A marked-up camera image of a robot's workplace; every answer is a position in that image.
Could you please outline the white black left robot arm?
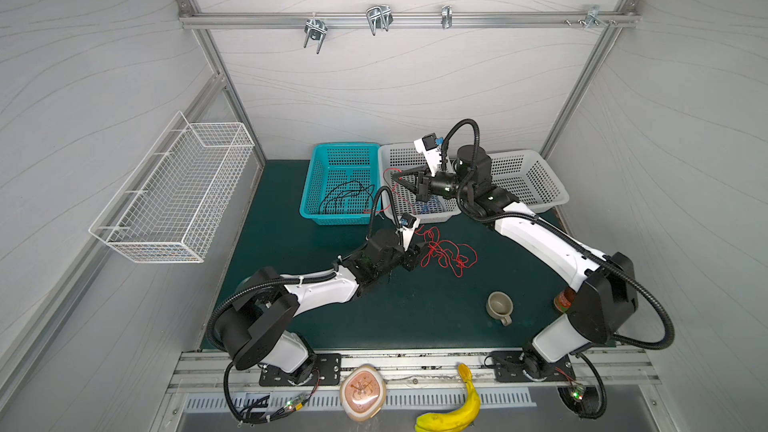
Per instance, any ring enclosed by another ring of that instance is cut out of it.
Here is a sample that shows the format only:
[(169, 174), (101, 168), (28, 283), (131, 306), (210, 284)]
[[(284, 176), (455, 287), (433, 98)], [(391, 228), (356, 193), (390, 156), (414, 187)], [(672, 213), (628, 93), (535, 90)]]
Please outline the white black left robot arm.
[(206, 340), (228, 354), (239, 371), (271, 366), (303, 382), (317, 354), (299, 334), (288, 330), (300, 314), (355, 300), (398, 267), (413, 269), (423, 245), (417, 228), (382, 229), (352, 253), (338, 257), (327, 271), (280, 274), (264, 267), (244, 280), (219, 304), (206, 324)]

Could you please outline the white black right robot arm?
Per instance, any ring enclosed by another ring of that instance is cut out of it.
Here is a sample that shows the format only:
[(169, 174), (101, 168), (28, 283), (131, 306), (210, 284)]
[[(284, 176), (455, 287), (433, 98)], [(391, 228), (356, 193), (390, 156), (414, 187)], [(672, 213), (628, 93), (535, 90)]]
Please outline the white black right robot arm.
[(555, 363), (573, 352), (605, 344), (637, 311), (631, 261), (585, 246), (495, 185), (490, 158), (480, 147), (460, 148), (452, 168), (447, 166), (440, 138), (424, 136), (414, 141), (414, 148), (426, 161), (413, 171), (416, 178), (410, 190), (418, 199), (437, 195), (455, 200), (464, 215), (524, 247), (575, 292), (568, 311), (531, 340), (529, 358)]

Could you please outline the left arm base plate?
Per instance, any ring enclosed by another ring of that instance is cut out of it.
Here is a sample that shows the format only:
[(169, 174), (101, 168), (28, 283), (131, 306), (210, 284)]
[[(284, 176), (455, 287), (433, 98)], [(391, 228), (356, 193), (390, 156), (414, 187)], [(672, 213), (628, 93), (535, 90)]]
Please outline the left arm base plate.
[(342, 355), (339, 353), (311, 353), (294, 372), (285, 372), (279, 367), (265, 365), (261, 367), (259, 385), (261, 387), (338, 386), (341, 382), (341, 359)]

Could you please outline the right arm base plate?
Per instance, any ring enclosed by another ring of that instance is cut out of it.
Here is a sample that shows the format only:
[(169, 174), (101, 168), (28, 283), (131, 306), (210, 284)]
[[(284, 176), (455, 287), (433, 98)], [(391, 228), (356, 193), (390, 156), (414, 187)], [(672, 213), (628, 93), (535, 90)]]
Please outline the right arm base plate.
[(558, 372), (567, 357), (549, 362), (533, 348), (521, 350), (496, 350), (485, 356), (482, 366), (490, 369), (496, 382), (500, 383), (540, 383), (563, 380)]

